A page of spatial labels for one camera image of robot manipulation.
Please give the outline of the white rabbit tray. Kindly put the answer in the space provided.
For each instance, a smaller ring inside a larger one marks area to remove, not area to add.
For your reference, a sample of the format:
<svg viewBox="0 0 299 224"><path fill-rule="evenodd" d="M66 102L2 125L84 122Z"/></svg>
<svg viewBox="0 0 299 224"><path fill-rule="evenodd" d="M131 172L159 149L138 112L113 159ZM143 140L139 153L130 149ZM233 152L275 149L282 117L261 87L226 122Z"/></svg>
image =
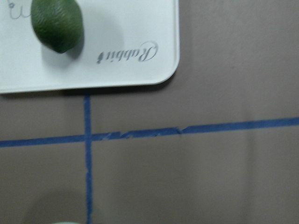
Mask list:
<svg viewBox="0 0 299 224"><path fill-rule="evenodd" d="M159 84L179 62L177 0L80 0L84 36L59 54L31 26L29 0L0 3L0 92Z"/></svg>

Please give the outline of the green lime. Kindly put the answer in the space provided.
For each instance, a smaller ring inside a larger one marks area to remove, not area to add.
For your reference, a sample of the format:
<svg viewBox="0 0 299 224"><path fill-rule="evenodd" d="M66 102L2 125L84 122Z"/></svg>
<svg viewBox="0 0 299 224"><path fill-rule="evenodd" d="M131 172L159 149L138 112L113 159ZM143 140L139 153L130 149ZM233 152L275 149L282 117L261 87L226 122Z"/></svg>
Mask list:
<svg viewBox="0 0 299 224"><path fill-rule="evenodd" d="M75 0L33 0L30 12L33 31L47 48L62 54L80 42L83 16Z"/></svg>

